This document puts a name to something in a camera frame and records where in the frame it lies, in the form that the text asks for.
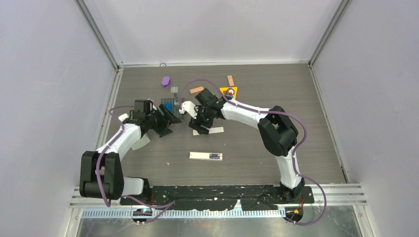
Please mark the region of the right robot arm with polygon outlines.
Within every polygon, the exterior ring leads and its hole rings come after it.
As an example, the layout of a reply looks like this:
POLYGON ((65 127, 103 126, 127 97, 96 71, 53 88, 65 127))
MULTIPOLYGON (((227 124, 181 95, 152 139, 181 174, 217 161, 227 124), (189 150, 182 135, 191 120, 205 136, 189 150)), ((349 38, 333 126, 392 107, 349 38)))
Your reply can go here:
POLYGON ((302 195, 305 180, 296 160, 297 127, 282 107, 264 109, 238 102, 233 98, 218 98, 208 89, 196 95, 197 104, 181 103, 179 113, 191 117, 189 127, 199 134, 209 134, 215 119, 233 120, 255 128, 265 149, 272 154, 280 170, 279 193, 287 202, 296 202, 302 195))

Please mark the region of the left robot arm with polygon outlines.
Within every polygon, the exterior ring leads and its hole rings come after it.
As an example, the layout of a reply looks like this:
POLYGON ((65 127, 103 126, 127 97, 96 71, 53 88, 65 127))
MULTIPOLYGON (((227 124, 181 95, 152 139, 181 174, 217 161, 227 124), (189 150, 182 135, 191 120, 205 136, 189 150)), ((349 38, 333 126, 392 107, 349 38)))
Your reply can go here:
POLYGON ((132 196, 139 204, 147 204, 152 192, 146 178, 125 177, 121 161, 129 150, 138 150, 150 142, 148 131, 159 137, 172 133, 172 124, 181 123, 164 104, 155 107, 152 100, 135 100, 130 111, 116 118, 119 130, 95 151, 81 158, 79 192, 85 198, 111 200, 132 196))

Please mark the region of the slim white remote control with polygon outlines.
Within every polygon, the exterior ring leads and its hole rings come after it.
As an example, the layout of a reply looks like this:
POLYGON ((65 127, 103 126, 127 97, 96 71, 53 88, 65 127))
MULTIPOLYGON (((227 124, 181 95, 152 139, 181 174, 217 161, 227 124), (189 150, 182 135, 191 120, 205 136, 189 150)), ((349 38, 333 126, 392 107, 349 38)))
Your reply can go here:
POLYGON ((202 153, 202 152, 190 152, 189 154, 189 159, 190 160, 215 160, 215 161, 222 161, 223 160, 223 154, 222 153, 217 153, 220 154, 222 159, 210 159, 209 155, 212 153, 202 153))

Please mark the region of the slim remote back cover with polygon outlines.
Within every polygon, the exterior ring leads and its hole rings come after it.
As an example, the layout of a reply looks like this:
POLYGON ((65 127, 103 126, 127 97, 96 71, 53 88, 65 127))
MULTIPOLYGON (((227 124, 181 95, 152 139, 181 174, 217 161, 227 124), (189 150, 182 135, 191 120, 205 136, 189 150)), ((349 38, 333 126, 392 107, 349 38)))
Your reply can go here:
MULTIPOLYGON (((209 134, 223 133, 223 132, 224 132, 224 127, 213 127, 209 129, 209 134)), ((198 131, 193 130, 193 135, 196 136, 200 134, 198 133, 198 131)))

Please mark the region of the purple battery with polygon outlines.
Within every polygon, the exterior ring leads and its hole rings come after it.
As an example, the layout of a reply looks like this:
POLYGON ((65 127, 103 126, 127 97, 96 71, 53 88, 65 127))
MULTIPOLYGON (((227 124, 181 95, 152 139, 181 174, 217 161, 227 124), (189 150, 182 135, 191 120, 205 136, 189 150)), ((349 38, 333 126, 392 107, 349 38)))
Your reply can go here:
POLYGON ((220 154, 210 154, 209 158, 210 159, 222 159, 220 154))

